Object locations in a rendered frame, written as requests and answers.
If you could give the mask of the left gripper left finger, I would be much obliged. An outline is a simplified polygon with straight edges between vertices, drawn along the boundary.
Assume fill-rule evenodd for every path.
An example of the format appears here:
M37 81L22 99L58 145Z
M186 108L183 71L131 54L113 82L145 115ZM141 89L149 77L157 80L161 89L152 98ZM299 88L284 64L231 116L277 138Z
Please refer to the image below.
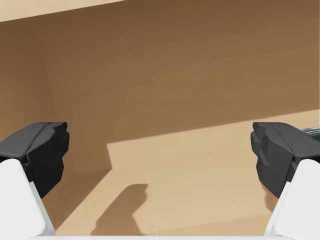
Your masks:
M42 199L61 180L66 122L30 124L0 141L0 236L54 236Z

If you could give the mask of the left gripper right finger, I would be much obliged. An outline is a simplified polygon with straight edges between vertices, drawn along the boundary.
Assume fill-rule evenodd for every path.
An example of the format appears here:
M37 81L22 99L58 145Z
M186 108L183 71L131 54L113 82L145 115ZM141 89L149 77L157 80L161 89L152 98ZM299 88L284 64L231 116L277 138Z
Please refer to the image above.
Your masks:
M320 236L320 126L254 122L259 181L278 199L265 236Z

